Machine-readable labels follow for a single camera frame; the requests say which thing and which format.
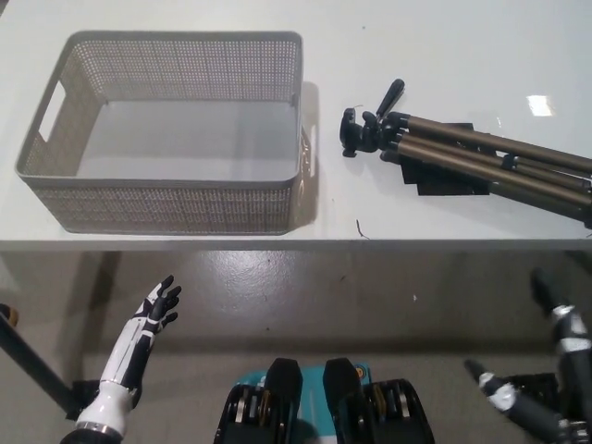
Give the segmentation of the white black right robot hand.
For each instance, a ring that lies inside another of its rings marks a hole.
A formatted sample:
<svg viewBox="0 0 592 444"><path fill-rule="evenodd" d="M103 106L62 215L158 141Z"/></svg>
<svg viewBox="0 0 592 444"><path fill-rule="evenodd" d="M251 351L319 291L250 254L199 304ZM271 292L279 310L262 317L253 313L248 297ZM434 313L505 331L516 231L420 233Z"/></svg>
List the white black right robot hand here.
<svg viewBox="0 0 592 444"><path fill-rule="evenodd" d="M580 311L536 268L530 274L533 300L551 323L559 357L565 408L554 411L488 371L474 359L464 367L496 411L542 443L591 441L591 334Z"/></svg>

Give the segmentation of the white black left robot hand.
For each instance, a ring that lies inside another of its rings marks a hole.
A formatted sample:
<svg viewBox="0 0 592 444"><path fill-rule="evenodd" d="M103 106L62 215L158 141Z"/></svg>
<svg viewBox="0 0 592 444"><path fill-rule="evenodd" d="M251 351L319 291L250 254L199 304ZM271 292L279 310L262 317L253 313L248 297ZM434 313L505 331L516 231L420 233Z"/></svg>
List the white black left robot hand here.
<svg viewBox="0 0 592 444"><path fill-rule="evenodd" d="M78 416L74 432L120 443L130 413L142 395L143 376L156 336L178 318L181 287L166 277L142 300L122 328L99 379L92 402Z"/></svg>

